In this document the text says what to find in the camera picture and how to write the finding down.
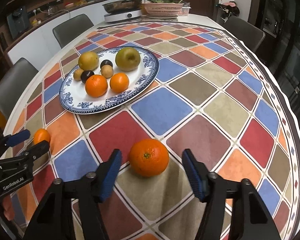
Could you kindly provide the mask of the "person left hand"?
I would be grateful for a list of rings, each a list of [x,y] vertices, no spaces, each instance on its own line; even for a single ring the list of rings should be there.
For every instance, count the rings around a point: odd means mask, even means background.
[[[7,218],[7,220],[12,221],[14,219],[14,209],[10,195],[4,197],[1,204],[4,210],[5,217]]]

